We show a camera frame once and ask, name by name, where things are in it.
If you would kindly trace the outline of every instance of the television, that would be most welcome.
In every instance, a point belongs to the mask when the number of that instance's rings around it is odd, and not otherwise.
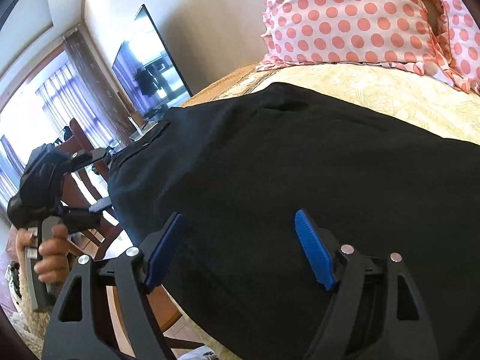
[[[128,28],[112,69],[145,120],[160,120],[169,107],[191,97],[145,5]]]

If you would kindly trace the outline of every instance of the sheer curtain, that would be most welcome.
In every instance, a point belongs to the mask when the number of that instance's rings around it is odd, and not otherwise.
[[[11,168],[13,171],[15,171],[16,175],[21,178],[23,175],[23,172],[25,171],[25,164],[23,161],[20,159],[19,156],[17,156],[14,148],[11,146],[9,140],[5,135],[3,135],[0,138],[0,143],[3,146],[3,149],[5,150],[5,153],[7,155],[8,162],[11,165]]]
[[[7,205],[10,198],[18,192],[16,186],[9,179],[7,174],[0,168],[0,205],[3,215],[7,212]]]
[[[94,147],[107,147],[113,137],[88,105],[88,93],[70,63],[65,64],[35,92],[43,100],[42,109],[56,131],[75,118]]]

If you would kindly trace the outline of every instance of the pink polka dot pillow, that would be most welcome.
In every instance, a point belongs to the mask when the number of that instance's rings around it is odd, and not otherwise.
[[[421,0],[265,0],[268,45],[258,70],[320,62],[379,64],[424,74],[439,69]]]
[[[437,41],[455,86],[465,92],[473,89],[480,94],[480,29],[477,23],[462,0],[432,1],[442,13]]]

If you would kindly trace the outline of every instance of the chair back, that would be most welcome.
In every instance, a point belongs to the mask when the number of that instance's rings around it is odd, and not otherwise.
[[[72,136],[66,140],[64,143],[58,146],[58,149],[62,152],[72,155],[82,149],[84,150],[93,150],[94,147],[90,140],[88,139],[85,132],[82,130],[78,122],[74,119],[70,121],[70,129],[72,132]],[[105,181],[109,179],[109,168],[104,161],[98,161],[95,164],[95,167],[99,171],[100,175],[103,177]],[[87,171],[85,169],[81,169],[78,172],[78,176],[80,180],[85,185],[88,192],[93,196],[95,200],[99,200],[102,198],[98,189],[92,184],[92,181],[88,177]],[[78,187],[77,183],[75,182],[74,178],[71,175],[67,175],[65,177],[65,182],[63,184],[63,196],[62,200],[72,207],[88,207],[90,203],[85,198],[83,193],[81,192],[80,188]],[[110,215],[116,218],[116,214],[113,209],[106,210]],[[100,235],[104,238],[103,241],[100,241],[95,234],[92,234],[90,231],[85,231],[83,234],[93,242],[98,247],[98,250],[95,254],[95,259],[100,260],[105,257],[107,249],[111,245],[111,243],[119,236],[122,232],[122,228],[120,225],[112,225],[109,221],[102,218],[100,222],[100,227],[96,229]]]

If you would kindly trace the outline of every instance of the silver screw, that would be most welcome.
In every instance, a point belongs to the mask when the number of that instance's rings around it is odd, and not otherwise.
[[[343,254],[353,254],[353,252],[355,251],[355,249],[353,249],[353,246],[351,245],[342,245],[340,250]]]
[[[390,255],[390,259],[394,262],[394,263],[399,263],[402,261],[402,256],[399,254],[399,253],[392,253]]]
[[[88,254],[84,254],[83,256],[80,256],[78,258],[78,264],[84,266],[88,262],[88,260],[90,260],[90,256]]]
[[[28,232],[32,233],[34,237],[38,237],[38,228],[37,227],[29,227]]]
[[[25,248],[26,256],[30,259],[38,259],[38,250],[34,247],[26,247]]]
[[[135,246],[129,247],[125,253],[129,257],[136,256],[138,254],[138,248]]]

